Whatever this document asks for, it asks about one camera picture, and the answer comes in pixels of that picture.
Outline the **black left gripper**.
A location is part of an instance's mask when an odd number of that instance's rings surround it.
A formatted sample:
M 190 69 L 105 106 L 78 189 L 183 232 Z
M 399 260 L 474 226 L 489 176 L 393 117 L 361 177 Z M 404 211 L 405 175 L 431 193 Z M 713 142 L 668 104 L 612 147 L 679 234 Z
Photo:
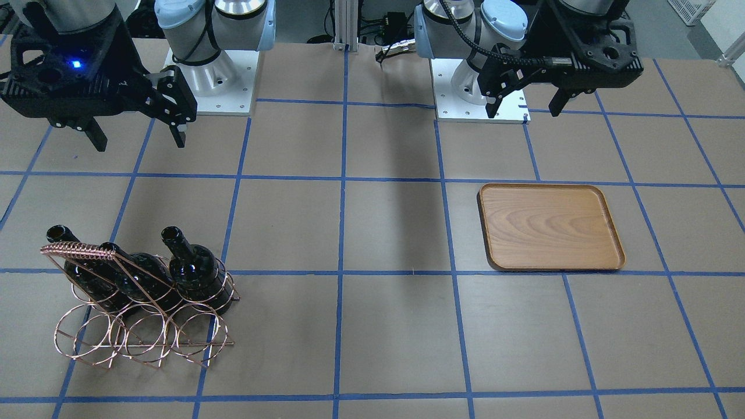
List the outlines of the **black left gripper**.
M 527 6 L 521 47 L 493 46 L 477 76 L 486 114 L 495 119 L 509 94 L 530 83 L 557 88 L 552 117 L 582 93 L 623 88 L 643 70 L 635 27 L 623 6 Z

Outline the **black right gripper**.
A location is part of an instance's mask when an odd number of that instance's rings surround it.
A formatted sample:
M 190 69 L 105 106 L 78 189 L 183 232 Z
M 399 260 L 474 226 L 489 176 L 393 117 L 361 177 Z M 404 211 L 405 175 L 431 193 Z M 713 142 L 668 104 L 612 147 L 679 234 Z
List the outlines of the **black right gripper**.
M 2 82 L 2 100 L 10 107 L 28 118 L 82 129 L 101 153 L 108 137 L 92 118 L 130 111 L 169 125 L 176 146 L 186 146 L 196 98 L 177 66 L 147 71 L 120 12 L 96 12 L 88 19 L 76 12 L 74 21 L 57 12 L 22 16 Z

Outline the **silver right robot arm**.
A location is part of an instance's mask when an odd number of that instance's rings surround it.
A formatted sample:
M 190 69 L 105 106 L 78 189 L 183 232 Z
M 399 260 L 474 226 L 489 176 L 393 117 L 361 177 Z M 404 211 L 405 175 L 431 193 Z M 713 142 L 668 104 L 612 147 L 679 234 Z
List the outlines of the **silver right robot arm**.
M 98 151 L 107 137 L 96 117 L 142 114 L 168 125 L 179 148 L 197 99 L 237 82 L 228 51 L 267 51 L 276 40 L 273 1 L 156 1 L 171 49 L 159 72 L 143 65 L 114 1 L 11 1 L 19 25 L 10 45 L 2 100 L 27 118 L 85 133 Z

